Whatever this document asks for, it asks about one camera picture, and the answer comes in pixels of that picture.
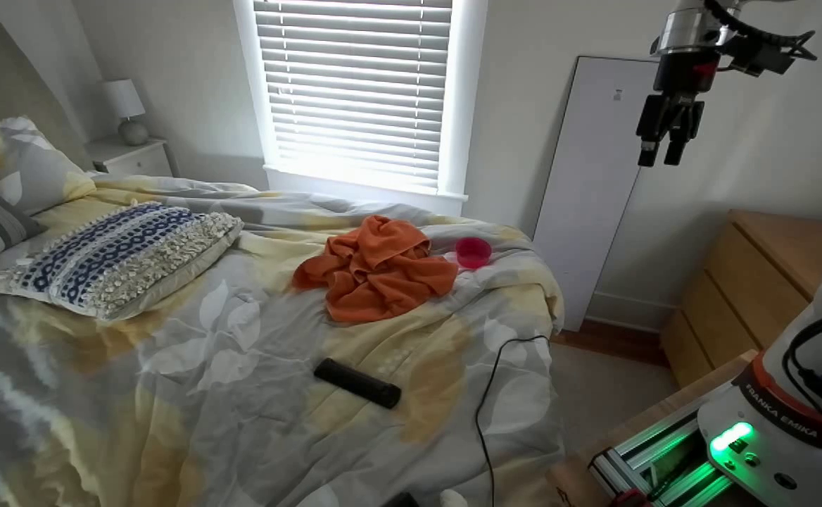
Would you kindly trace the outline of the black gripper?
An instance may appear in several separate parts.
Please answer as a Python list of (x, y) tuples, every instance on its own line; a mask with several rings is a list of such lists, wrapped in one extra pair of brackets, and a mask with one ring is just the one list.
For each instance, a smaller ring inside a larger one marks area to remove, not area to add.
[(662, 139), (671, 139), (664, 164), (679, 167), (688, 144), (699, 132), (703, 112), (702, 92), (712, 88), (717, 70), (717, 53), (664, 53), (653, 78), (653, 92), (644, 98), (637, 134), (637, 167), (653, 167)]

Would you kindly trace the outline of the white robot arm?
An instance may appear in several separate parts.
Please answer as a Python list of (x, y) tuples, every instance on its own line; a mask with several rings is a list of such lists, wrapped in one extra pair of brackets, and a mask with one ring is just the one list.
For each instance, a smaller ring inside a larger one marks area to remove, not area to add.
[[(717, 70), (786, 72), (812, 58), (805, 33), (741, 20), (745, 0), (679, 0), (653, 41), (660, 58), (637, 134), (638, 167), (679, 167)], [(767, 507), (822, 507), (822, 284), (812, 305), (733, 386), (699, 408), (707, 455)]]

